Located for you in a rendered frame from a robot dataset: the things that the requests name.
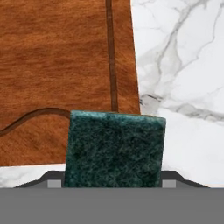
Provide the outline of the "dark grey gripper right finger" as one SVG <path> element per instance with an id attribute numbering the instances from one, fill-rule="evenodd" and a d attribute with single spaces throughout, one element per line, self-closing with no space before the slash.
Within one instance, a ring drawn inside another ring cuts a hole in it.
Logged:
<path id="1" fill-rule="evenodd" d="M 160 186 L 162 188 L 206 188 L 205 185 L 185 179 L 177 171 L 161 171 Z"/>

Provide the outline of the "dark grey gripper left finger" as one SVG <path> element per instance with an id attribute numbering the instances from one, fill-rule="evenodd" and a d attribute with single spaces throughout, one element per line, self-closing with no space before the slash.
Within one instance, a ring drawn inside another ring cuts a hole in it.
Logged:
<path id="1" fill-rule="evenodd" d="M 17 188 L 61 188 L 64 186 L 64 179 L 63 171 L 47 171 L 39 179 L 18 185 Z"/>

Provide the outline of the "green scouring sponge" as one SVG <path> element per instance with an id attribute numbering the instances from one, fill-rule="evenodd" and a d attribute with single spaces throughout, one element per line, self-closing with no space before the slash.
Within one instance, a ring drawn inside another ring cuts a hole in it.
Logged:
<path id="1" fill-rule="evenodd" d="M 158 187 L 166 120 L 149 115 L 73 111 L 66 187 Z"/>

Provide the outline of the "brown wooden cutting board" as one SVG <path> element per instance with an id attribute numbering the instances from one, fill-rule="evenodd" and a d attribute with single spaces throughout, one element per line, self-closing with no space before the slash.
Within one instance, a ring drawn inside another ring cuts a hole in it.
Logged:
<path id="1" fill-rule="evenodd" d="M 64 163 L 75 109 L 139 113 L 130 0 L 0 0 L 0 166 Z"/>

